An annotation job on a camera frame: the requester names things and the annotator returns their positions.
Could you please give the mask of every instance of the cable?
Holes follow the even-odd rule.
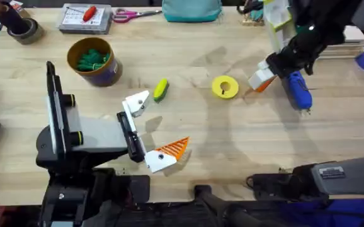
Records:
[[[112,225],[112,227],[116,227],[116,225],[118,224],[118,221],[119,221],[119,219],[120,219],[120,216],[122,216],[122,212],[123,212],[123,209],[124,209],[125,207],[123,206],[122,207],[122,209],[120,210],[120,212],[118,213],[118,215],[117,215],[117,219],[115,220],[115,222],[113,223],[113,225]]]
[[[213,226],[222,227],[220,220],[213,216],[212,211],[210,210],[209,206],[205,203],[205,201],[203,201],[201,199],[198,199],[198,201],[203,205],[203,207],[207,211],[208,217],[212,220]]]

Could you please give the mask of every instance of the white robot part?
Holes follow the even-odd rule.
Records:
[[[163,170],[177,162],[174,156],[153,150],[145,154],[145,163],[152,173]]]

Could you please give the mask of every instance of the blue glue gun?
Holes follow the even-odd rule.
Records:
[[[299,71],[295,71],[288,76],[288,87],[290,92],[301,110],[310,110],[312,106],[312,95]]]

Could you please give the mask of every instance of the scissors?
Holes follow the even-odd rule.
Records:
[[[129,11],[123,8],[118,8],[115,11],[115,14],[112,16],[114,22],[117,23],[126,23],[133,18],[138,18],[141,16],[151,16],[162,13],[162,10],[153,10],[153,11],[144,11],[144,12],[136,12],[136,11]]]

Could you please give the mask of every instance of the orange and white object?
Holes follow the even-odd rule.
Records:
[[[258,70],[248,80],[249,85],[257,92],[264,91],[269,84],[276,78],[266,61],[261,61],[258,64]]]
[[[147,167],[155,173],[175,164],[185,153],[188,141],[186,137],[147,152],[144,156]]]

